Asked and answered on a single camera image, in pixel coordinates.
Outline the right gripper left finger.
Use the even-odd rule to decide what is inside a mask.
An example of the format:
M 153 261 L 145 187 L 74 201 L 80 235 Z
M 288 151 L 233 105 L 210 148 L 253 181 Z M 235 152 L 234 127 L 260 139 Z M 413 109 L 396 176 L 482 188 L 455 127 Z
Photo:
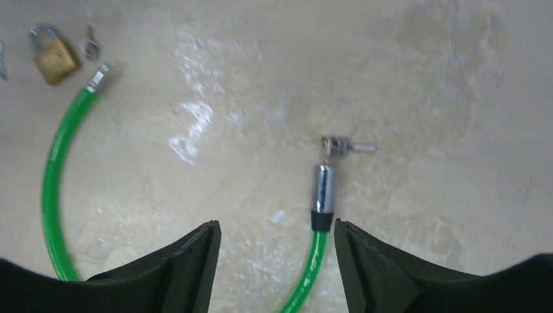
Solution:
M 86 281 L 62 281 L 1 260 L 2 312 L 207 312 L 221 241 L 205 222 L 144 257 Z

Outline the cable lock key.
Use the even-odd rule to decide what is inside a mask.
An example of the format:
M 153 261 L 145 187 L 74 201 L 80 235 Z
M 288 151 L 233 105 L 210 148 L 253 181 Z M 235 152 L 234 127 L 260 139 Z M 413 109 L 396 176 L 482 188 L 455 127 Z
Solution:
M 329 158 L 344 158 L 349 153 L 375 154 L 377 148 L 371 143 L 354 143 L 344 136 L 327 136 L 321 139 L 325 155 Z

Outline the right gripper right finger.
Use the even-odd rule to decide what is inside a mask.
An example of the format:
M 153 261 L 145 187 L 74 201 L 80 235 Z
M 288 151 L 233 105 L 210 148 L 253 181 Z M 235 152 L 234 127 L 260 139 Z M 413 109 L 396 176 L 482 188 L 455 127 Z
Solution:
M 349 312 L 551 312 L 552 255 L 490 275 L 448 269 L 336 220 L 335 248 Z

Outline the small brass padlock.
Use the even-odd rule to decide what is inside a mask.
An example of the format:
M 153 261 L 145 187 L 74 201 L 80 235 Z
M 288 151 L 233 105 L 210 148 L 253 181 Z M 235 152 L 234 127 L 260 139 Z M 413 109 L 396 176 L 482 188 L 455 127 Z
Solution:
M 74 49 L 51 24 L 32 26 L 29 45 L 33 61 L 48 85 L 57 85 L 81 69 Z

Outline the green cable lock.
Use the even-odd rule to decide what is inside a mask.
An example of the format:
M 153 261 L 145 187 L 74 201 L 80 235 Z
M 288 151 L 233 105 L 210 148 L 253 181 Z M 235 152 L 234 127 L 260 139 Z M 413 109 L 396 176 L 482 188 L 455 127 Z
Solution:
M 97 99 L 98 91 L 109 81 L 108 73 L 111 69 L 110 64 L 101 64 L 87 84 L 77 92 L 57 127 L 44 168 L 41 195 L 42 229 L 51 263 L 57 277 L 62 281 L 80 281 L 66 248 L 59 218 L 59 198 L 65 159 L 80 124 Z M 304 305 L 316 284 L 324 261 L 327 238 L 327 232 L 313 232 L 310 254 L 303 274 L 290 298 L 280 309 L 281 312 L 299 312 Z

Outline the tiny silver padlock key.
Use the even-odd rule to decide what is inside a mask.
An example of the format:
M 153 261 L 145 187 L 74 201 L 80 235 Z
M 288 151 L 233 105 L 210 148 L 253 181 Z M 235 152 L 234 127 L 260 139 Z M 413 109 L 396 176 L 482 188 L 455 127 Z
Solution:
M 86 26 L 86 35 L 80 40 L 79 47 L 88 61 L 96 61 L 100 58 L 101 47 L 94 36 L 93 27 Z

